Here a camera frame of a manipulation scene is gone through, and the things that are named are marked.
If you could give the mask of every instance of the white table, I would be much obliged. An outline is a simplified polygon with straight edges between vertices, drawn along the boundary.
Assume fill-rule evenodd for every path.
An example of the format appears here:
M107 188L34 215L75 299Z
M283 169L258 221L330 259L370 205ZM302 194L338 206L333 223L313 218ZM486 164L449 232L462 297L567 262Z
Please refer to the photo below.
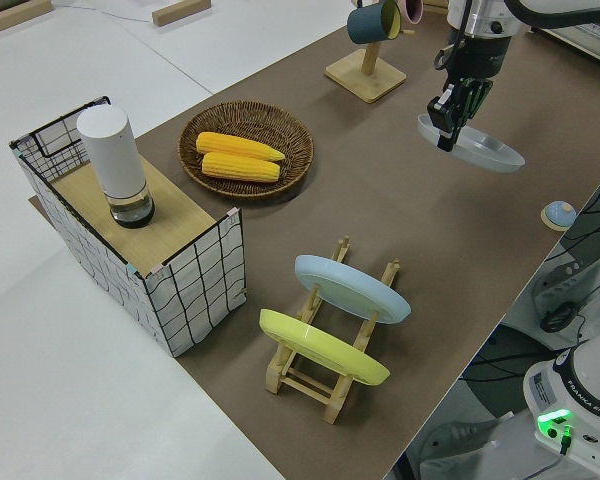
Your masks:
M7 146L101 95L140 135L342 26L352 8L218 0L162 28L96 11L148 19L166 3L57 1L0 32L0 479L280 478L78 266L29 205Z

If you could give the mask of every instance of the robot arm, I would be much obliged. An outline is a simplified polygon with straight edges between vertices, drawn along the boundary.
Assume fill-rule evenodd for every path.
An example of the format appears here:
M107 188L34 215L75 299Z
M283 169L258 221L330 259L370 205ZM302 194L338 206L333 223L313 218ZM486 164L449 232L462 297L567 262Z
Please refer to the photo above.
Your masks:
M502 67L511 37L522 23L562 28L600 23L600 0L450 0L449 45L435 60L447 71L443 94L427 106L440 130L438 147L450 152L460 130L474 117Z

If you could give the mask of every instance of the white plate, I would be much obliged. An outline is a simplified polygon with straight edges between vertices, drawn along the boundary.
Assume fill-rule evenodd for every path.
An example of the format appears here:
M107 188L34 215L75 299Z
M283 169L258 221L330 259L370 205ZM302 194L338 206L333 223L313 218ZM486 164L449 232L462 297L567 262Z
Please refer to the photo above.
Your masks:
M428 114L418 115L418 131L429 143L438 145L440 130ZM468 125L462 127L451 155L476 167L497 173L511 173L524 165L524 158L513 148Z
M409 303L395 290L366 273L334 260L300 255L296 277L307 290L318 287L318 296L331 305L378 323L399 323L411 313Z

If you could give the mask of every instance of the mug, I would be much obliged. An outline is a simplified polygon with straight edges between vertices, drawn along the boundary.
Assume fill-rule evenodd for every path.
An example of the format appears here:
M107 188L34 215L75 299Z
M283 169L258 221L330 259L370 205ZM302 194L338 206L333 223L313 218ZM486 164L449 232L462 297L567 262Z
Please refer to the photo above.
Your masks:
M402 18L416 24L422 19L422 0L398 0Z
M347 33L353 43L374 43L393 40L400 33L400 9L395 0L381 0L349 14Z

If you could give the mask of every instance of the grid-patterned box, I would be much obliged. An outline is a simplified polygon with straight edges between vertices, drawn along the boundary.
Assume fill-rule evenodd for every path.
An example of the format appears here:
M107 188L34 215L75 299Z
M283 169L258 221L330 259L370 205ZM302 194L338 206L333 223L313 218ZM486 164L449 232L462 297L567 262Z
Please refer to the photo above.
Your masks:
M89 162L76 129L94 100L11 142L49 220L74 257L172 356L200 342L245 302L242 215L233 209L143 276L72 207L54 180Z

